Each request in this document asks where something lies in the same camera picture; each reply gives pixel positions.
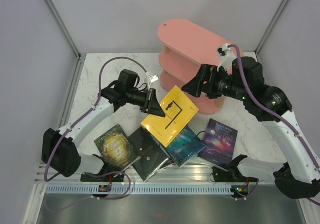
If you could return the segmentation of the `yellow book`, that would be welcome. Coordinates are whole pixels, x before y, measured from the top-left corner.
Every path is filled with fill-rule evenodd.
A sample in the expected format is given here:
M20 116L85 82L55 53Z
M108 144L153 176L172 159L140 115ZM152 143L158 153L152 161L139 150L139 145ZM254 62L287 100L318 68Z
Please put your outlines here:
M198 107L178 87L174 86L160 102L165 117L149 114L141 126L156 138L164 147L168 147L198 112Z

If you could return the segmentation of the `black Moon and Sixpence book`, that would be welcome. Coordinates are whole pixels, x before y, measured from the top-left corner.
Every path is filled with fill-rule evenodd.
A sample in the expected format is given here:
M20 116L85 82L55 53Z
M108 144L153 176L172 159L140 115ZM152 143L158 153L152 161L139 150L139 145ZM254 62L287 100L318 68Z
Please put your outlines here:
M173 161L144 128L139 127L129 136L129 139L140 155L140 159L132 166L144 182L158 170L173 164Z

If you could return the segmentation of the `teal underwater cover book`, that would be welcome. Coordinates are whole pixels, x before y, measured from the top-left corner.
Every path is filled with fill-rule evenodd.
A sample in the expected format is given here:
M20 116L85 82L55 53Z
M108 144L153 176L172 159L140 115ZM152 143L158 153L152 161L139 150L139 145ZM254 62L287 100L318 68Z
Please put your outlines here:
M173 162L181 168L190 159L197 156L205 145L197 135L186 125L174 140L165 147Z

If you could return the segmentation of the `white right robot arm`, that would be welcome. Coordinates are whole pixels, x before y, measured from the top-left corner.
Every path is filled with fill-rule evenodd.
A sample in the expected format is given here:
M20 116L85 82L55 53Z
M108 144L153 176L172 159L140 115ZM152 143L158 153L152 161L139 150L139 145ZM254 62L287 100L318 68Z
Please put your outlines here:
M262 64L252 57L241 57L232 62L232 73L223 67L202 64L197 74L182 90L194 97L201 93L210 99L220 96L242 101L272 135L285 156L286 162L254 160L238 155L228 165L229 177L235 181L243 177L265 180L291 199L311 199L319 194L319 158L304 138L285 93L269 86L263 77Z

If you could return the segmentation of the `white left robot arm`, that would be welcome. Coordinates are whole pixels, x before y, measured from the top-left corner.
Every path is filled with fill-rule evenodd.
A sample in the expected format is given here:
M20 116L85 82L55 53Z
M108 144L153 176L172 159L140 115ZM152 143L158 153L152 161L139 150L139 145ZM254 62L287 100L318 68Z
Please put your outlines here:
M109 177L109 168L104 161L94 155L78 153L78 146L84 138L104 119L115 113L125 104L139 106L142 113L165 117L156 90L152 83L159 79L157 74L146 72L147 88L139 90L136 86L136 72L124 69L117 80L108 86L99 88L98 97L75 120L58 130L49 128L43 136L41 159L47 167L51 167L64 177L80 172L89 172L98 181Z

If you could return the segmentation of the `pink three-tier shelf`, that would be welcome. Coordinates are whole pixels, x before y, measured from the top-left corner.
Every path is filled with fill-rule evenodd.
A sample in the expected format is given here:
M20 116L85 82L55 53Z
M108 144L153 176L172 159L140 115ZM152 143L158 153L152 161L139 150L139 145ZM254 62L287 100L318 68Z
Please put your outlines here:
M228 73L232 72L237 53L227 47L231 44L229 40L186 19L167 20L157 33L164 46L158 58L163 69L160 83L167 91L189 82L201 64L224 67Z

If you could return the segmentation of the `green gold fantasy book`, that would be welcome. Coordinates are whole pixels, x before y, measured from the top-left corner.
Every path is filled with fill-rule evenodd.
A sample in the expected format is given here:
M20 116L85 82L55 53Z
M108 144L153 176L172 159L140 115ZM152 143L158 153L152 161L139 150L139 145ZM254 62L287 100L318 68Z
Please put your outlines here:
M125 171L141 157L119 124L95 139L94 143L103 160L118 171Z

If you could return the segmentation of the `purple Robinson Crusoe book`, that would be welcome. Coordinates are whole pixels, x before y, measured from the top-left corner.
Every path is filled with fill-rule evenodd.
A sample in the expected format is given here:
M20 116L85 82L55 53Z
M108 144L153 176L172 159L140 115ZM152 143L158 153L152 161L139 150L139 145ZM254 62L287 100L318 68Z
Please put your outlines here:
M238 131L214 119L210 119L202 142L205 148L199 158L214 166L228 170L232 161Z

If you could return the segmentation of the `left aluminium frame post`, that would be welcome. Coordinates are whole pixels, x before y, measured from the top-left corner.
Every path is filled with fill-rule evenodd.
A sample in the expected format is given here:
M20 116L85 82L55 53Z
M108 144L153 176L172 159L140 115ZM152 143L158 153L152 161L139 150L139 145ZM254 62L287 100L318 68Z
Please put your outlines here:
M58 28L60 29L62 35L64 36L65 40L68 43L68 46L72 50L73 54L75 55L76 59L79 60L81 57L81 54L76 47L76 44L74 43L66 25L64 24L57 8L55 7L53 0L43 0L46 7L48 8L50 14L52 15L54 21L56 22Z

